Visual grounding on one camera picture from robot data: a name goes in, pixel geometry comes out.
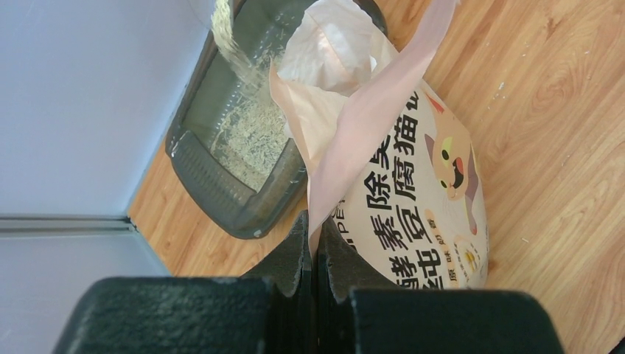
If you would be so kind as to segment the pink cat litter bag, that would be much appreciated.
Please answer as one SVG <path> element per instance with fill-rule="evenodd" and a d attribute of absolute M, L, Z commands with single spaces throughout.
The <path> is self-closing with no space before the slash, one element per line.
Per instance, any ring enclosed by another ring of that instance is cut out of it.
<path fill-rule="evenodd" d="M 271 98 L 307 168 L 312 250 L 331 217 L 403 288 L 481 288 L 488 274 L 473 143 L 423 78 L 455 8 L 433 1 L 399 51 L 354 1 L 316 1 L 270 67 Z"/>

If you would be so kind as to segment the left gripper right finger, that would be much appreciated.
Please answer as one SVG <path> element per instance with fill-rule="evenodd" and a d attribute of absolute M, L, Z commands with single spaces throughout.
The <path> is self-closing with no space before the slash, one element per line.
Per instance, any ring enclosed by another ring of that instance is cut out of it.
<path fill-rule="evenodd" d="M 318 247 L 320 353 L 562 353 L 536 299 L 517 291 L 408 290 L 341 237 L 331 219 Z"/>

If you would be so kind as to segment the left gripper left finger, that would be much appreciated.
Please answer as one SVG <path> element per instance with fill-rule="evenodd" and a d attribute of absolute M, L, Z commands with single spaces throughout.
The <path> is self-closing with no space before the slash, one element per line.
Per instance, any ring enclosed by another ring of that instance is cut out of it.
<path fill-rule="evenodd" d="M 56 353 L 311 353 L 308 216 L 239 277 L 109 277 L 76 304 Z"/>

